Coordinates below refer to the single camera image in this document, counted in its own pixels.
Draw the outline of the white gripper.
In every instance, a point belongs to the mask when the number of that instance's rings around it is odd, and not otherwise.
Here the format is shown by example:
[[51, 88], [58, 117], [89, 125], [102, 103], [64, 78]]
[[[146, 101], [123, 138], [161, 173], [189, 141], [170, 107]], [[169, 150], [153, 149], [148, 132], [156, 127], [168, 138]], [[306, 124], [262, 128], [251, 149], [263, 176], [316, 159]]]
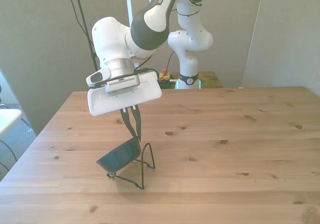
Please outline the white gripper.
[[[87, 93], [89, 112], [92, 116], [100, 116], [120, 110], [122, 120], [134, 138], [142, 139], [142, 119], [137, 105], [162, 96], [156, 73], [145, 73], [138, 76], [140, 84], [116, 91], [107, 92], [104, 87], [90, 89]], [[130, 122], [128, 108], [135, 120], [136, 131]]]

